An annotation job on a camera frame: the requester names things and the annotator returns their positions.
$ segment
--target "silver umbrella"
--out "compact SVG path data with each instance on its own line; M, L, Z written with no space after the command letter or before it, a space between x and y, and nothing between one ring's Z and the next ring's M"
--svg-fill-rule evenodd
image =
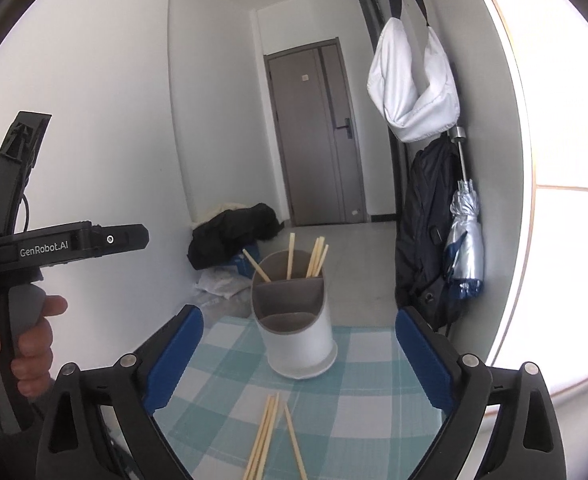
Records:
M460 126L452 128L450 136L458 144L463 180L452 198L450 211L452 229L445 247L445 276L450 298L464 300L474 298L483 290L485 251L481 224L478 222L480 202L468 175L461 146L465 132Z

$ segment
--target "checkered tablecloth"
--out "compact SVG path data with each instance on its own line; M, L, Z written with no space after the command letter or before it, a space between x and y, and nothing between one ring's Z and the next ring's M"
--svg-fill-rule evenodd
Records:
M199 345L170 403L154 414L195 480L240 480L264 404L292 411L310 480L407 478L440 428L391 329L335 327L338 358L294 381L269 367L256 322L223 318ZM298 480L282 416L264 478Z

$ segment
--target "black baseboard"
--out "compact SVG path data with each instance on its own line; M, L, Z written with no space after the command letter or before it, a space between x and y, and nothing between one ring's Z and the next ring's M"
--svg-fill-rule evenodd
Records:
M396 222L396 213L390 213L389 215L372 215L370 220L372 220L372 222Z

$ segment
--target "screw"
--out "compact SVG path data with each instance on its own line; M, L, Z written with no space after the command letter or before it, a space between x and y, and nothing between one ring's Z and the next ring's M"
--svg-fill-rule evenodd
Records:
M123 368L134 366L136 364L136 356L134 354L125 354L120 358L119 363Z
M68 363L66 365L63 365L63 367L60 369L60 372L63 375L71 375L72 373L74 373L74 370L76 370L76 365L74 363Z
M530 375L538 374L538 367L534 363L525 363L525 371Z
M465 354L463 356L463 364L470 368L474 368L475 366L478 366L478 357L472 354Z

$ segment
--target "human hand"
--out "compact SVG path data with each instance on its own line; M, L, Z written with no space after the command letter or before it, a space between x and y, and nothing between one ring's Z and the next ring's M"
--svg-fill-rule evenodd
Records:
M18 338L21 355L12 361L12 372L18 379L18 390L27 398L39 397L50 386L53 335L52 327L45 316L58 316L67 309L68 302L65 298L48 296L39 322Z

